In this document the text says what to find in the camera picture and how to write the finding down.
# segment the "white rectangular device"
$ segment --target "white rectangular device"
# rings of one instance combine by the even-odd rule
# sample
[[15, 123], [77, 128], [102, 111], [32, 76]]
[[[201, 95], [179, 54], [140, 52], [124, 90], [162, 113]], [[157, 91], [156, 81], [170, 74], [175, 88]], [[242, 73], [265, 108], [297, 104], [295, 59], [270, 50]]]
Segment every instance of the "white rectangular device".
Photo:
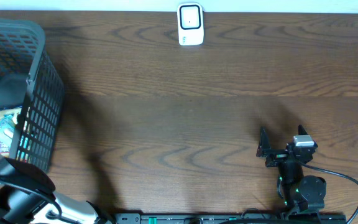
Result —
[[180, 45], [198, 45], [204, 41], [203, 8], [198, 3], [178, 6], [178, 35]]

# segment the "white background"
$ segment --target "white background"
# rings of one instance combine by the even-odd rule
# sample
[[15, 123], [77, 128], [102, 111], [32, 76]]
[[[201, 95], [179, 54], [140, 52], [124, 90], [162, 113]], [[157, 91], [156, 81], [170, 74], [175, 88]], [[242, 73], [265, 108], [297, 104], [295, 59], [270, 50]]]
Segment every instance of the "white background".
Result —
[[[0, 9], [176, 11], [180, 0], [0, 0]], [[358, 13], [358, 0], [199, 0], [206, 12]]]

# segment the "wooden table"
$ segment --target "wooden table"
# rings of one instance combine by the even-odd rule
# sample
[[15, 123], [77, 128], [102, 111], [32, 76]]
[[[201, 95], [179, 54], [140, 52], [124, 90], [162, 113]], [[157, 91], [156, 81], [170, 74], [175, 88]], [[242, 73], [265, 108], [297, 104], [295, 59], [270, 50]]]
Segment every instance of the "wooden table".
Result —
[[[297, 125], [310, 164], [358, 179], [358, 15], [205, 13], [182, 47], [175, 13], [0, 11], [38, 22], [66, 85], [49, 176], [110, 212], [283, 207], [259, 128], [283, 148]], [[349, 218], [352, 182], [327, 180], [324, 212]]]

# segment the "basket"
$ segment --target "basket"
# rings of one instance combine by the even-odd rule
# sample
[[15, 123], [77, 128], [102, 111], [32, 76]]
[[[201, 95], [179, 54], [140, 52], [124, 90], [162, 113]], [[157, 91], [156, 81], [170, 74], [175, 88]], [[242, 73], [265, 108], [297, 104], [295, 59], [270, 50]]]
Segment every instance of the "basket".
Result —
[[9, 157], [47, 172], [64, 87], [44, 47], [38, 24], [0, 19], [0, 109], [22, 106]]

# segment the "gray plastic basket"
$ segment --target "gray plastic basket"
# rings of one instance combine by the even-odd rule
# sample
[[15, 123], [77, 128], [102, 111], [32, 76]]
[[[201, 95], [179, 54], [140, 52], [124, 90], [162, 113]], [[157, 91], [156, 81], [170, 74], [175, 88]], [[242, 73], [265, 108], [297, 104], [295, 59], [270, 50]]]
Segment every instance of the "gray plastic basket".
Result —
[[9, 157], [48, 171], [64, 87], [44, 46], [38, 24], [0, 19], [0, 108], [22, 106]]

